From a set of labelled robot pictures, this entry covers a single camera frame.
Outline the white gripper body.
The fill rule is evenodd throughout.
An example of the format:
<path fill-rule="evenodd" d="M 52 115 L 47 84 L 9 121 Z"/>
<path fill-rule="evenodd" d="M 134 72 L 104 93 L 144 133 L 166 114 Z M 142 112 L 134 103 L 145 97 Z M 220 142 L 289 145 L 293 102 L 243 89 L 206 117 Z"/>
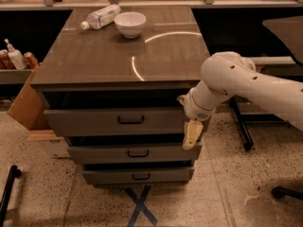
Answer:
<path fill-rule="evenodd" d="M 186 94 L 184 110 L 189 119 L 206 121 L 214 114 L 217 106 L 218 96 L 211 90 L 198 91 L 196 88 L 191 88 Z"/>

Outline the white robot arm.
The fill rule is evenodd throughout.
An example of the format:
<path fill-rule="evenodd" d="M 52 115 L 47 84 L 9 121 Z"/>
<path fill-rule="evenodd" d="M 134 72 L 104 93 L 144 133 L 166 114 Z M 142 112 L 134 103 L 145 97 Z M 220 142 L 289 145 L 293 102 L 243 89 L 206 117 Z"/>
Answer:
<path fill-rule="evenodd" d="M 302 82 L 261 74 L 252 60 L 236 52 L 219 52 L 202 64 L 199 83 L 178 97 L 188 118 L 184 124 L 183 149 L 196 145 L 203 123 L 233 96 L 246 98 L 303 130 Z"/>

